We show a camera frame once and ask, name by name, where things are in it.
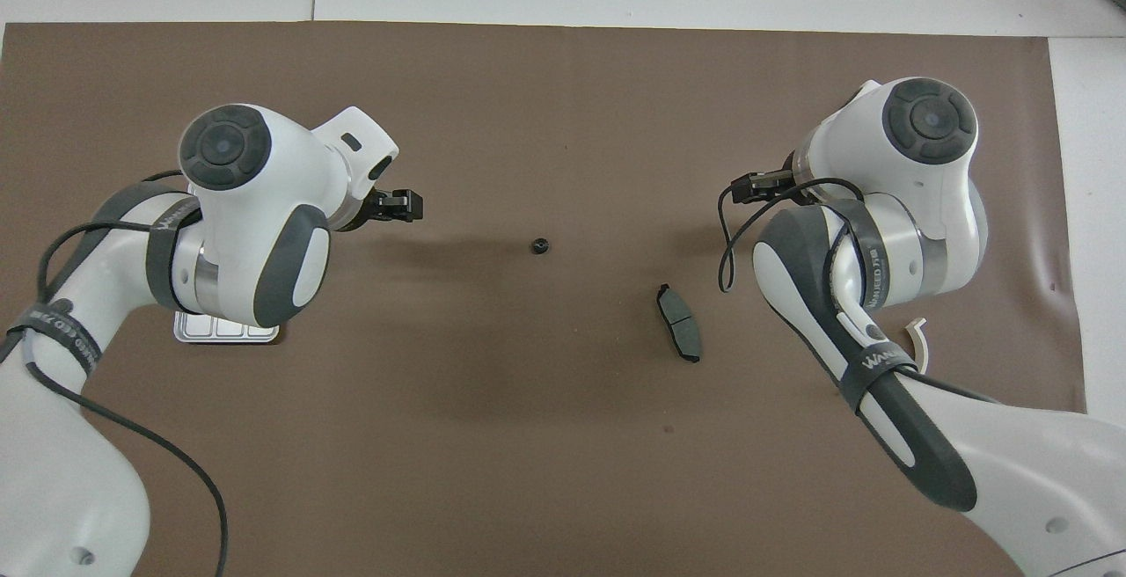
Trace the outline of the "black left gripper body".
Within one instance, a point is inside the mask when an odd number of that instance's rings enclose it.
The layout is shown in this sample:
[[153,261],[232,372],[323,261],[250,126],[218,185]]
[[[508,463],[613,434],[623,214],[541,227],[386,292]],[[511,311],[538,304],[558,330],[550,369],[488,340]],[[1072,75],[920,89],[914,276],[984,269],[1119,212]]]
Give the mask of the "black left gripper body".
[[388,222],[393,220],[394,205],[385,205],[384,201],[386,199],[391,199],[391,194],[387,192],[377,188],[370,189],[369,195],[361,201],[361,206],[346,223],[346,231],[357,230],[368,221]]

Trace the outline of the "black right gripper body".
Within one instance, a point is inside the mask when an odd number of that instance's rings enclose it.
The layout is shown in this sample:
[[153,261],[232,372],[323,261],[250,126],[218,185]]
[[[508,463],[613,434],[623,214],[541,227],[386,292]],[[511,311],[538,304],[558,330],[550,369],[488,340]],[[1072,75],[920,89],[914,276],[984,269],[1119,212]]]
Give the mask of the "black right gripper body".
[[735,178],[731,183],[732,203],[771,201],[793,187],[793,172],[779,169],[771,172],[752,172]]

